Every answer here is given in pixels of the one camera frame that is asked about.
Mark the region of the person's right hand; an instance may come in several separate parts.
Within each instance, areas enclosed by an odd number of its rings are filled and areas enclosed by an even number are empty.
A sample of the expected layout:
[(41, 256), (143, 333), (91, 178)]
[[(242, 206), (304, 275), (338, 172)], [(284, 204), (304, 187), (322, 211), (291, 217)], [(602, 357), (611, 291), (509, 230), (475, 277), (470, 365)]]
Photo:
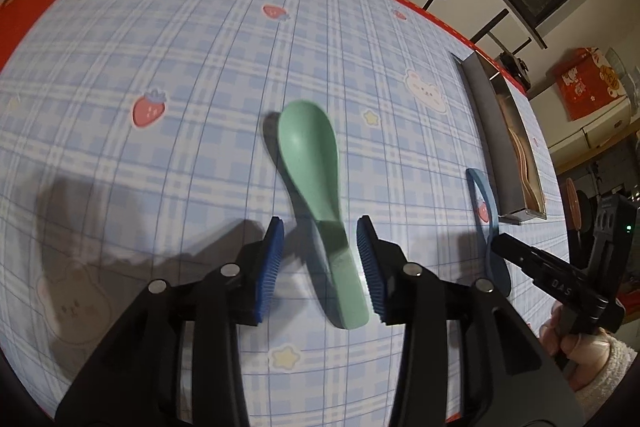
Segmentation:
[(575, 364), (567, 381), (574, 391), (587, 387), (605, 367), (611, 352), (608, 335), (602, 329), (591, 335), (559, 334), (563, 306), (554, 303), (549, 320), (539, 330), (539, 340), (553, 357), (559, 352)]

